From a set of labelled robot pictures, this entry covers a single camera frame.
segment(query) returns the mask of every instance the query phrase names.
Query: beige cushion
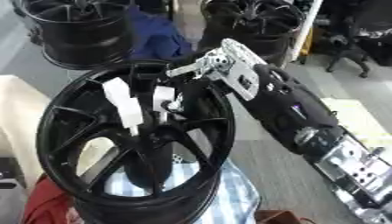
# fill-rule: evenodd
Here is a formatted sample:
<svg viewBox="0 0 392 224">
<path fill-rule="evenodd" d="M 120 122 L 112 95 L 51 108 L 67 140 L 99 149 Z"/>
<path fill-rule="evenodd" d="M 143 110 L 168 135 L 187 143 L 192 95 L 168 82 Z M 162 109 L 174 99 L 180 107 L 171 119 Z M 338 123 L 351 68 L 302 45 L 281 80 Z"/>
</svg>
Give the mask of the beige cushion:
<svg viewBox="0 0 392 224">
<path fill-rule="evenodd" d="M 29 189 L 42 174 L 35 137 L 49 99 L 13 75 L 0 76 L 0 150 L 17 158 Z"/>
</svg>

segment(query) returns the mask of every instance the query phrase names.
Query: floor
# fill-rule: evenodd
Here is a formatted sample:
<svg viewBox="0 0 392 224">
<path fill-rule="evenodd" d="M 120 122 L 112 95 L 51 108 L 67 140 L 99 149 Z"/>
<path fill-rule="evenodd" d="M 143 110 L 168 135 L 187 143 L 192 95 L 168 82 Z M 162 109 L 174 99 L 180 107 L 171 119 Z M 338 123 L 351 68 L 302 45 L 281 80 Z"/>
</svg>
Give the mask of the floor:
<svg viewBox="0 0 392 224">
<path fill-rule="evenodd" d="M 54 97 L 82 72 L 51 65 L 32 45 L 23 24 L 0 0 L 0 74 L 15 74 L 49 97 Z M 194 0 L 182 0 L 176 23 L 192 43 L 200 38 L 203 19 Z M 368 79 L 356 76 L 357 67 L 341 61 L 334 73 L 325 73 L 327 58 L 312 56 L 306 66 L 289 64 L 287 71 L 320 97 L 356 99 L 383 128 L 392 133 L 392 69 L 371 63 Z M 262 208 L 290 209 L 318 224 L 358 224 L 328 190 L 326 182 L 301 158 L 290 154 L 232 100 L 238 130 L 232 159 L 262 195 Z"/>
</svg>

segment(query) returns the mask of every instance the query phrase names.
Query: red cloth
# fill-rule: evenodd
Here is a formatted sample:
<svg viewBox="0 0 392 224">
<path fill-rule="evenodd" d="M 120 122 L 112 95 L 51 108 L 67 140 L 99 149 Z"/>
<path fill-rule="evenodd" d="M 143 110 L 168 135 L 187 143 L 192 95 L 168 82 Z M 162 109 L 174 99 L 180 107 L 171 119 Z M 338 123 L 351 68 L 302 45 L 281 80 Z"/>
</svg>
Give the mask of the red cloth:
<svg viewBox="0 0 392 224">
<path fill-rule="evenodd" d="M 24 209 L 24 224 L 67 224 L 69 196 L 49 178 L 38 181 Z"/>
</svg>

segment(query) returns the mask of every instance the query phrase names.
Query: black robot arm segment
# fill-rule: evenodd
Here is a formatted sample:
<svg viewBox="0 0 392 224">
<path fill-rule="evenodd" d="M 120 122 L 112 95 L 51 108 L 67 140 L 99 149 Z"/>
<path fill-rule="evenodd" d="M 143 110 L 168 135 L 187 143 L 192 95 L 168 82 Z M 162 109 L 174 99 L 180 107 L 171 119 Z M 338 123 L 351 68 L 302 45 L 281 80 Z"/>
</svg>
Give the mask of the black robot arm segment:
<svg viewBox="0 0 392 224">
<path fill-rule="evenodd" d="M 307 87 L 274 66 L 255 65 L 259 92 L 242 105 L 283 146 L 297 154 L 324 156 L 315 149 L 300 149 L 295 142 L 300 130 L 312 127 L 332 133 L 336 141 L 343 133 L 335 114 Z"/>
<path fill-rule="evenodd" d="M 392 223 L 392 166 L 381 158 L 382 150 L 370 152 L 298 80 L 232 39 L 166 75 L 183 74 L 196 83 L 205 78 L 223 83 L 225 92 L 233 92 L 280 144 L 303 155 L 328 179 L 357 216 L 369 224 Z"/>
</svg>

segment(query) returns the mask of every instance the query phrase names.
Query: wheel rim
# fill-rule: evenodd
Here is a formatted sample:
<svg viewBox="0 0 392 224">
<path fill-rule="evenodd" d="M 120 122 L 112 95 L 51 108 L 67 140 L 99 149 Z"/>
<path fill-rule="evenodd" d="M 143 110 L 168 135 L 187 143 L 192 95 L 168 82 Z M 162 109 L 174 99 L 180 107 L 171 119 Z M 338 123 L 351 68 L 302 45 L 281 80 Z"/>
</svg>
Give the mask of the wheel rim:
<svg viewBox="0 0 392 224">
<path fill-rule="evenodd" d="M 107 137 L 120 149 L 120 153 L 114 159 L 119 163 L 115 163 L 116 166 L 105 170 L 105 172 L 113 173 L 116 171 L 119 167 L 118 165 L 123 165 L 124 161 L 122 158 L 130 151 L 138 154 L 145 153 L 143 149 L 140 149 L 141 144 L 138 140 L 130 137 L 128 132 L 121 128 L 118 117 L 116 117 L 114 112 L 115 108 L 103 99 L 101 84 L 103 81 L 114 77 L 121 77 L 125 81 L 132 80 L 132 83 L 135 84 L 141 81 L 140 77 L 151 75 L 151 71 L 155 73 L 158 69 L 160 72 L 157 72 L 157 74 L 164 72 L 166 65 L 167 63 L 162 61 L 138 61 L 116 64 L 87 73 L 66 87 L 48 106 L 38 129 L 38 157 L 49 177 L 78 200 L 98 205 L 127 207 L 154 206 L 166 200 L 189 197 L 194 194 L 194 189 L 205 185 L 208 180 L 213 179 L 228 157 L 234 141 L 235 125 L 228 100 L 215 89 L 212 83 L 208 84 L 206 99 L 211 98 L 212 100 L 210 101 L 218 105 L 216 111 L 218 111 L 219 117 L 208 117 L 197 121 L 192 118 L 192 115 L 189 115 L 189 120 L 177 121 L 173 118 L 167 124 L 158 125 L 157 127 L 151 125 L 151 127 L 154 127 L 154 133 L 158 134 L 160 139 L 167 141 L 167 143 L 173 140 L 179 141 L 198 159 L 200 163 L 199 172 L 183 185 L 166 192 L 160 192 L 154 186 L 153 194 L 145 197 L 120 197 L 107 195 L 99 191 L 99 186 L 103 183 L 102 181 L 107 179 L 107 173 L 99 174 L 99 178 L 91 183 L 83 182 L 75 174 L 74 153 L 75 151 L 80 151 L 88 139 Z M 166 83 L 166 85 L 178 85 L 183 82 L 185 80 L 175 80 L 174 82 Z M 140 93 L 132 94 L 138 95 L 141 104 L 148 104 L 145 100 L 140 100 L 146 97 L 146 95 L 140 95 Z M 143 105 L 142 107 L 145 107 L 143 109 L 144 112 L 150 112 L 149 106 Z M 212 143 L 213 152 L 210 157 L 206 157 L 201 154 L 202 150 L 195 142 L 191 142 L 189 136 L 183 130 L 201 127 L 203 131 L 208 132 L 209 126 L 215 127 L 216 137 Z"/>
<path fill-rule="evenodd" d="M 87 1 L 86 8 L 74 0 L 24 0 L 23 9 L 28 16 L 48 23 L 91 23 L 120 18 L 130 7 L 130 0 L 105 2 Z"/>
<path fill-rule="evenodd" d="M 80 1 L 86 1 L 81 8 Z M 56 66 L 89 70 L 126 58 L 133 46 L 130 0 L 24 0 L 40 29 L 44 57 Z"/>
<path fill-rule="evenodd" d="M 259 37 L 281 37 L 296 32 L 303 21 L 301 11 L 277 0 L 212 0 L 201 9 L 208 23 Z"/>
</svg>

